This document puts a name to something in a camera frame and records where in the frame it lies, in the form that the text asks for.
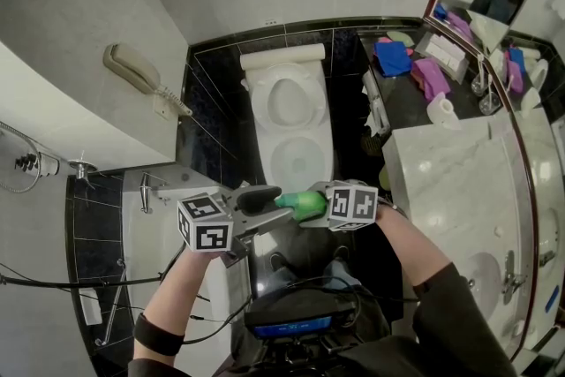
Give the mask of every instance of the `blue towel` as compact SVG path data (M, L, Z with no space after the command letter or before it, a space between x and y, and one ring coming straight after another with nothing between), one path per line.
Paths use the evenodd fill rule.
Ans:
M443 8L441 4L435 5L435 8L433 9L433 15L435 18L440 20L445 20L448 18L448 12L445 11L445 8Z
M402 42L376 42L374 53L379 58L380 67L385 76L398 76L412 69L412 61Z
M524 63L524 53L520 49L510 48L508 49L510 54L510 60L515 63L518 63L520 66L520 72L522 73L522 77L526 75L526 65Z

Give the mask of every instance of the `wall outlet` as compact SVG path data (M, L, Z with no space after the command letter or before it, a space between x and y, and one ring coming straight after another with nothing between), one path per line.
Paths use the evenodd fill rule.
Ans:
M279 19L276 18L268 18L263 21L263 26L278 26L281 23Z
M153 95L153 111L166 120L171 120L174 117L169 101L158 94Z

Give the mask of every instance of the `toilet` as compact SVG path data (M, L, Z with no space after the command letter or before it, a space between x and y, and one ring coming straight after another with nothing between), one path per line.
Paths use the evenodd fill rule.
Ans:
M283 193L333 176L325 55L313 44L241 56L265 179Z

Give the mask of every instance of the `bottle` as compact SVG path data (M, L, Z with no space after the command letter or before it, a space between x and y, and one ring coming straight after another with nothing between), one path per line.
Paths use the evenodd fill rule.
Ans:
M319 192L287 193L275 200L278 207L292 207L294 220L302 222L309 218L324 215L328 201Z

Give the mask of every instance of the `shower hose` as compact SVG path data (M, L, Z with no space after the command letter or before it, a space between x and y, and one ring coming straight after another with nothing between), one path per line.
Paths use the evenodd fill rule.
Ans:
M39 154L39 152L37 151L37 147L35 146L35 144L29 139L29 137L27 137L26 135L24 135L23 133L21 133L20 131L16 131L13 127L10 127L9 125L3 123L2 121L0 121L0 131L7 131L10 132L12 134L14 134L16 137L20 137L22 140L24 140L34 151L35 156L37 157L37 174L35 175L35 179L33 181L32 184L30 184L28 187L26 187L25 189L16 189L14 187L10 187L9 185L5 184L4 182L2 182L2 180L0 179L0 187L2 187L3 189L7 190L8 192L12 192L12 193L26 193L29 192L30 190L32 190L35 185L37 184L37 181L39 180L39 176L41 174L41 156Z

